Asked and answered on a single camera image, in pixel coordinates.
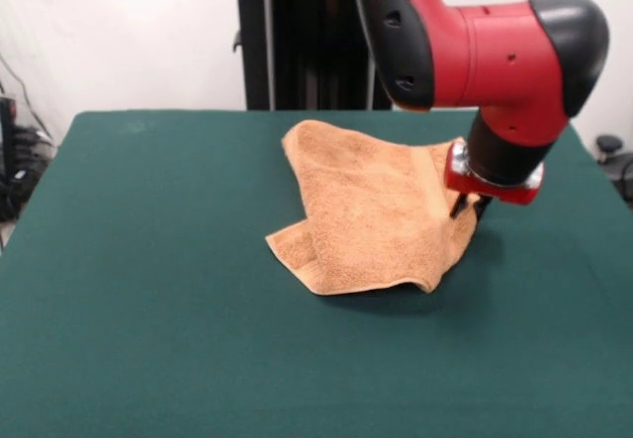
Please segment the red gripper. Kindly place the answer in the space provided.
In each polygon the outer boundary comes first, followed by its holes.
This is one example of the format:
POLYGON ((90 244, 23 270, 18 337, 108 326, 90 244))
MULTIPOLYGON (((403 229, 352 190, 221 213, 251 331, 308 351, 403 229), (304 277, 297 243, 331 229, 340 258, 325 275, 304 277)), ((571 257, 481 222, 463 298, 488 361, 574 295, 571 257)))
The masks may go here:
POLYGON ((517 186, 504 187, 496 185, 476 175, 468 165, 468 154, 465 141, 454 141, 449 147, 444 168, 444 182, 448 189, 459 192, 451 211, 450 218, 455 219, 468 207, 468 194, 480 195, 474 203, 477 221, 480 221, 492 202, 499 199, 502 202, 528 205, 540 192, 545 177, 545 164, 541 162, 517 186))

